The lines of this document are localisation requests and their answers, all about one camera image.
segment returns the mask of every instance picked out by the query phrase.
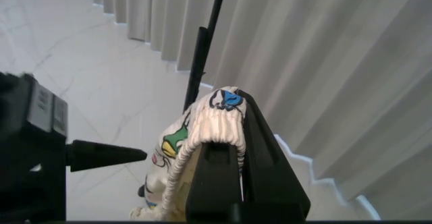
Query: fabric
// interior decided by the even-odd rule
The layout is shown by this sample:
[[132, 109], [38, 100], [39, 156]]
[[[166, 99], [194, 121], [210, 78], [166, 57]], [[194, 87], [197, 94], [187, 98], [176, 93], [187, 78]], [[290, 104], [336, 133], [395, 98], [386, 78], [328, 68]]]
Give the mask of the fabric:
[[[124, 1], [94, 0], [189, 70], [213, 0]], [[431, 3], [223, 0], [203, 82], [252, 95], [346, 200], [365, 196], [382, 219], [432, 219]]]
[[135, 208], [131, 219], [166, 220], [176, 209], [173, 198], [184, 167], [201, 144], [236, 146], [241, 169], [246, 151], [242, 127], [246, 101], [236, 91], [236, 87], [229, 86], [202, 97], [162, 133], [146, 175], [146, 206]]

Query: floor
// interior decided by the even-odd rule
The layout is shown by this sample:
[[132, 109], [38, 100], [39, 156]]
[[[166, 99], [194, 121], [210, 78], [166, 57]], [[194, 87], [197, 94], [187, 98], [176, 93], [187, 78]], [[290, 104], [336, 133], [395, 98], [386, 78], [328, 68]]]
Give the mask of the floor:
[[[188, 74], [148, 44], [126, 38], [124, 24], [91, 0], [0, 0], [0, 71], [33, 73], [69, 104], [69, 136], [151, 152], [182, 111]], [[201, 87], [201, 94], [210, 89]], [[372, 219], [360, 200], [338, 198], [315, 181], [310, 162], [290, 154], [309, 198], [308, 219]], [[126, 220], [142, 199], [149, 161], [67, 173], [68, 220]]]

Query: gray curtain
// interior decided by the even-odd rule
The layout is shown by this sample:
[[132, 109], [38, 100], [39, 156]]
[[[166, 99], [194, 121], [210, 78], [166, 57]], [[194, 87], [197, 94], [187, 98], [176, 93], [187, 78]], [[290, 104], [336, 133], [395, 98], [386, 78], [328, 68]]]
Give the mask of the gray curtain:
[[[189, 70], [213, 0], [94, 0]], [[432, 0], [223, 0], [203, 81], [382, 219], [432, 219]]]

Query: baby clothing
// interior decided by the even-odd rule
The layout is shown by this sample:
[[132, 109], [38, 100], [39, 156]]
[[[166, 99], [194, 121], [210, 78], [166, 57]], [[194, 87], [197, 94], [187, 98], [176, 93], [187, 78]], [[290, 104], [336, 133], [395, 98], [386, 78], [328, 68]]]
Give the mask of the baby clothing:
[[203, 143], [220, 142], [237, 147], [243, 166], [246, 145], [243, 120], [246, 101], [227, 86], [193, 103], [159, 137], [144, 185], [145, 206], [130, 213], [131, 219], [164, 221], [174, 209], [176, 187], [192, 153]]

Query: gray sticker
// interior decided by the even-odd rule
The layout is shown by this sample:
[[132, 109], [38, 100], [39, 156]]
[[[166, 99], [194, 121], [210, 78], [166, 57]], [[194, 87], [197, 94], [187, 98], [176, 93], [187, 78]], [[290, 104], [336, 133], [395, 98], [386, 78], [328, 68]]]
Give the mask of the gray sticker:
[[68, 130], [68, 104], [58, 96], [54, 98], [54, 122], [53, 129], [60, 134], [67, 136]]
[[30, 100], [28, 122], [46, 132], [50, 132], [52, 108], [53, 93], [36, 82]]

